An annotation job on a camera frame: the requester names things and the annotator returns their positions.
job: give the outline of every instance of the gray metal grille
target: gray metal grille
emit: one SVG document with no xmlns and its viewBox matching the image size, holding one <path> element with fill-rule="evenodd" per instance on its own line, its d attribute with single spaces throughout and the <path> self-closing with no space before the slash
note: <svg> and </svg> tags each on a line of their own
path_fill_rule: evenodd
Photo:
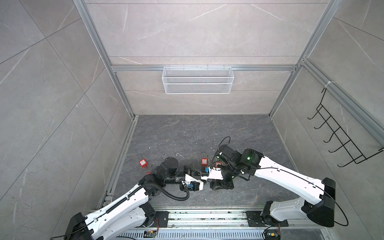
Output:
<svg viewBox="0 0 384 240">
<path fill-rule="evenodd" d="M 190 230 L 171 230 L 160 229 L 158 235 L 154 239 L 158 240 L 204 240 L 204 239 L 263 239 L 262 233 L 264 229 L 190 229 Z M 128 230 L 121 234 L 122 237 L 131 237 L 136 240 L 146 240 L 144 238 L 144 230 Z"/>
<path fill-rule="evenodd" d="M 166 94 L 230 93 L 233 71 L 230 67 L 166 67 L 162 80 Z"/>
</svg>

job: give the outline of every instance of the white robotic arm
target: white robotic arm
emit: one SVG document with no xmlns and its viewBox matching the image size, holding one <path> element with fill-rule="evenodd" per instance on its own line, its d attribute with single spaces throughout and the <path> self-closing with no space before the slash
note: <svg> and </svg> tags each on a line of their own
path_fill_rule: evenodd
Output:
<svg viewBox="0 0 384 240">
<path fill-rule="evenodd" d="M 106 207 L 82 216 L 76 214 L 70 220 L 65 240 L 108 240 L 123 231 L 152 224 L 155 211 L 149 200 L 160 192 L 175 200 L 187 200 L 189 191 L 203 189 L 203 181 L 210 182 L 210 188 L 233 189 L 233 178 L 250 174 L 270 180 L 300 197 L 297 199 L 266 203 L 261 213 L 263 223 L 277 225 L 287 219 L 309 218 L 317 224 L 332 227 L 334 224 L 335 182 L 331 179 L 314 179 L 283 167 L 270 158 L 252 149 L 243 154 L 222 145 L 215 157 L 226 165 L 203 167 L 198 180 L 190 169 L 177 172 L 178 161 L 168 157 L 150 174 L 146 175 L 131 190 Z M 163 189 L 166 183 L 180 184 L 186 197 L 176 197 Z"/>
</svg>

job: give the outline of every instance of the aluminum frame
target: aluminum frame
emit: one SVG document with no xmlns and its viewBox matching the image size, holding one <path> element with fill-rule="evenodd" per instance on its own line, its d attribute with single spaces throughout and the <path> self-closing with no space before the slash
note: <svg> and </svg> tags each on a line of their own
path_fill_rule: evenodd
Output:
<svg viewBox="0 0 384 240">
<path fill-rule="evenodd" d="M 116 90 L 118 91 L 118 94 L 124 104 L 125 109 L 127 110 L 129 116 L 131 119 L 135 117 L 135 114 L 133 113 L 132 107 L 129 104 L 128 98 L 125 95 L 124 89 L 121 86 L 121 83 L 119 79 L 117 78 L 115 72 L 113 72 L 111 66 L 111 61 L 108 57 L 108 54 L 105 50 L 105 47 L 103 43 L 101 42 L 100 36 L 97 33 L 96 27 L 93 23 L 93 20 L 91 18 L 91 15 L 88 12 L 87 6 L 84 2 L 84 0 L 73 0 L 81 19 L 83 20 L 85 27 L 88 30 L 89 35 L 91 36 L 91 39 L 100 55 L 101 60 L 103 61 L 105 68 L 109 74 L 109 76 L 112 79 L 113 84 L 115 85 Z"/>
<path fill-rule="evenodd" d="M 104 191 L 103 191 L 103 195 L 101 196 L 100 201 L 99 201 L 96 209 L 100 209 L 102 207 L 105 207 L 106 205 L 108 205 L 109 203 L 112 202 L 113 193 L 115 191 L 116 184 L 118 182 L 118 178 L 120 176 L 120 172 L 121 172 L 124 160 L 125 160 L 125 156 L 127 154 L 129 145 L 130 145 L 131 140 L 132 140 L 133 132 L 135 131 L 137 119 L 138 119 L 138 117 L 135 117 L 130 122 L 129 127 L 127 128 L 125 137 L 122 141 L 122 144 L 121 144 L 121 147 L 119 150 L 119 156 L 112 167 L 112 171 L 108 177 L 107 184 L 106 184 Z"/>
<path fill-rule="evenodd" d="M 296 65 L 293 64 L 271 64 L 271 65 L 227 65 L 227 64 L 212 64 L 212 65 L 112 65 L 112 70 L 118 71 L 163 71 L 165 67 L 231 67 L 233 71 L 295 71 Z"/>
<path fill-rule="evenodd" d="M 335 15 L 337 9 L 341 5 L 341 2 L 343 0 L 330 0 L 327 8 L 325 9 L 323 15 L 320 18 L 319 23 L 317 24 L 311 38 L 309 39 L 307 45 L 304 48 L 304 51 L 302 52 L 298 62 L 297 62 L 297 68 L 296 71 L 291 73 L 291 75 L 288 77 L 287 81 L 285 82 L 283 89 L 281 90 L 279 96 L 277 97 L 275 103 L 273 104 L 271 110 L 269 111 L 269 116 L 273 118 L 275 113 L 277 112 L 277 109 L 280 107 L 281 103 L 283 102 L 285 96 L 287 95 L 289 89 L 291 88 L 293 82 L 295 81 L 298 73 L 300 72 L 301 68 L 303 67 L 302 61 L 304 58 L 308 58 L 308 56 L 312 53 L 313 49 L 315 48 L 317 42 L 319 41 L 320 37 L 323 35 L 325 29 L 327 28 L 329 22 L 331 21 L 332 17 Z"/>
<path fill-rule="evenodd" d="M 311 60 L 305 58 L 303 66 L 348 112 L 384 147 L 384 127 L 362 106 L 353 100 L 337 83 L 323 73 Z"/>
<path fill-rule="evenodd" d="M 266 227 L 249 227 L 246 211 L 262 211 L 264 206 L 253 207 L 154 207 L 155 211 L 168 211 L 168 225 L 161 228 L 158 239 L 262 239 L 261 233 Z M 288 220 L 284 229 L 320 229 L 330 236 L 327 229 L 309 219 Z M 144 230 L 156 230 L 156 227 L 138 227 L 125 231 L 122 235 L 143 238 Z M 220 233 L 230 236 L 218 236 Z"/>
</svg>

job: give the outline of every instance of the red padlock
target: red padlock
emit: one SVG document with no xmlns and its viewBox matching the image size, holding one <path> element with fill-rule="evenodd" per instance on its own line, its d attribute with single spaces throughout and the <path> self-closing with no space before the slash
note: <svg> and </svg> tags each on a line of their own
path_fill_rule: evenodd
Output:
<svg viewBox="0 0 384 240">
<path fill-rule="evenodd" d="M 143 155 L 145 156 L 145 157 L 147 157 L 146 155 L 145 155 L 145 153 L 141 153 L 140 154 L 140 156 L 143 158 L 141 161 L 139 161 L 139 164 L 140 164 L 140 166 L 142 167 L 142 168 L 147 168 L 147 165 L 148 165 L 148 163 L 147 163 L 147 161 L 145 161 L 145 158 L 143 157 Z"/>
<path fill-rule="evenodd" d="M 215 167 L 217 167 L 217 165 L 223 165 L 222 162 L 215 162 Z"/>
<path fill-rule="evenodd" d="M 208 155 L 206 153 L 203 153 L 201 157 L 201 166 L 202 167 L 208 167 Z"/>
</svg>

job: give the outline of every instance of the black mounting plate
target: black mounting plate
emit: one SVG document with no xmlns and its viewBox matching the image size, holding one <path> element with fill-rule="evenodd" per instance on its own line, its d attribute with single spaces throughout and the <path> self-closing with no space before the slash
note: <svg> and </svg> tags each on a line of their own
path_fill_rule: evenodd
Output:
<svg viewBox="0 0 384 240">
<path fill-rule="evenodd" d="M 261 211 L 246 211 L 248 225 L 250 227 L 266 227 L 267 225 L 263 224 L 263 218 L 261 217 Z M 278 227 L 280 223 L 280 227 L 288 227 L 288 221 L 284 220 L 282 222 L 278 222 L 273 224 L 273 227 Z"/>
<path fill-rule="evenodd" d="M 168 226 L 168 215 L 169 212 L 156 212 L 155 218 L 159 220 L 159 227 L 167 227 Z"/>
<path fill-rule="evenodd" d="M 219 190 L 219 189 L 234 189 L 235 186 L 233 185 L 233 182 L 226 182 L 225 185 L 221 184 L 222 180 L 215 180 L 213 182 L 210 182 L 210 188 L 214 191 Z"/>
</svg>

